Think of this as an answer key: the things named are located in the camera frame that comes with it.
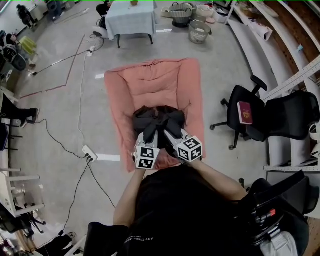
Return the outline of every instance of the shoe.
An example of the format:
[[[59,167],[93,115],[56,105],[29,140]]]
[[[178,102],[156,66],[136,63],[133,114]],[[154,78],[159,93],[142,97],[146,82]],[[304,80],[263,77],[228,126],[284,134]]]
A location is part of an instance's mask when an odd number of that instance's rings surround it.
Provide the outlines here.
[[[34,108],[34,110],[36,110],[36,114],[35,116],[32,117],[32,123],[35,124],[38,121],[38,116],[40,113],[40,109],[39,108]]]
[[[77,234],[75,232],[69,232],[67,236],[70,237],[71,239],[74,239],[76,238]]]
[[[21,121],[20,128],[24,128],[27,125],[27,119]]]

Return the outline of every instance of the stool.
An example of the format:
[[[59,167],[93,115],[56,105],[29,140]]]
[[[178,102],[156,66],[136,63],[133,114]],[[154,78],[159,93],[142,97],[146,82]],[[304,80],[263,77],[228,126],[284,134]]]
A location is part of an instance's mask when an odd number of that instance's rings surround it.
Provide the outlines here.
[[[31,40],[29,37],[24,36],[19,43],[29,55],[36,53],[34,48],[37,47],[37,44],[33,40]]]

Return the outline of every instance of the gray floor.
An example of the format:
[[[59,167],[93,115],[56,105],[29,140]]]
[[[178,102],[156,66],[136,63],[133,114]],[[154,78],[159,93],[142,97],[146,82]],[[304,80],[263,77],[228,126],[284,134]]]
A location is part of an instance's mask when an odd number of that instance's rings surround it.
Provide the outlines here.
[[[57,25],[44,20],[35,32],[27,32],[38,45],[35,71],[74,55],[84,35],[79,52],[89,49],[91,45],[100,44],[99,40],[92,43],[87,41],[92,40],[89,39],[92,34],[91,27],[95,26],[99,19],[95,7],[100,3],[81,2],[66,12],[62,19],[90,8],[88,14]],[[159,1],[156,12],[159,14],[162,7],[170,6],[171,3],[172,1]],[[172,29],[172,32],[158,32],[153,37],[153,45],[150,45],[145,36],[122,36],[121,49],[117,48],[116,41],[105,40],[103,47],[86,59],[84,75],[84,54],[75,58],[73,66],[71,58],[35,77],[28,76],[25,72],[16,92],[17,97],[22,97],[18,106],[40,108],[39,120],[47,119],[52,135],[72,152],[82,156],[82,144],[86,144],[98,154],[119,155],[104,80],[95,79],[96,75],[116,67],[152,59],[197,58],[201,65],[204,105],[207,152],[204,161],[236,180],[244,178],[247,184],[265,177],[265,143],[244,142],[240,139],[238,148],[229,150],[234,132],[226,126],[217,127],[215,131],[209,130],[210,124],[226,121],[227,110],[221,106],[220,101],[230,97],[235,85],[253,89],[250,69],[231,29],[221,23],[213,24],[212,36],[208,37],[204,45],[197,45],[188,40],[188,30],[173,28],[171,19],[159,18],[158,22],[157,30]],[[85,140],[78,131],[82,78],[80,127]],[[28,175],[39,174],[41,178],[40,182],[31,186],[36,203],[45,203],[40,215],[46,220],[47,226],[44,228],[44,235],[35,236],[38,246],[56,236],[62,229],[77,182],[86,167],[84,160],[65,152],[54,142],[47,134],[45,126],[44,122],[28,124],[24,129],[18,130],[16,133],[23,138],[14,141],[19,151],[11,153],[13,168],[22,168]],[[124,170],[121,162],[96,161],[92,164],[92,169],[116,204],[131,174]],[[75,231],[78,238],[82,237],[86,234],[90,222],[111,225],[113,213],[113,206],[87,171],[79,185],[67,225],[68,230]]]

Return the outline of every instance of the white tablecloth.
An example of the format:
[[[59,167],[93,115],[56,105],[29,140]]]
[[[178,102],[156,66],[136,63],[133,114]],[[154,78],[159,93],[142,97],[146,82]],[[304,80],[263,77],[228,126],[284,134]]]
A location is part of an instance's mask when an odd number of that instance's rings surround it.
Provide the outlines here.
[[[154,1],[139,1],[131,6],[130,1],[114,1],[105,17],[109,40],[116,35],[156,32]]]

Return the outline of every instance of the pink bean bag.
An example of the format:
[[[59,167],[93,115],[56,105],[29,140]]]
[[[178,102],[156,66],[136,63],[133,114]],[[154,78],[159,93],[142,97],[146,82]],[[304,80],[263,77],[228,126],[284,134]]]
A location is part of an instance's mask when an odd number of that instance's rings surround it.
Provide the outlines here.
[[[122,162],[132,172],[136,167],[132,152],[136,144],[132,123],[135,111],[147,106],[170,106],[185,114],[184,129],[204,145],[204,119],[197,59],[155,59],[127,65],[104,74],[104,82],[115,123]],[[165,169],[179,161],[161,149],[154,168]]]

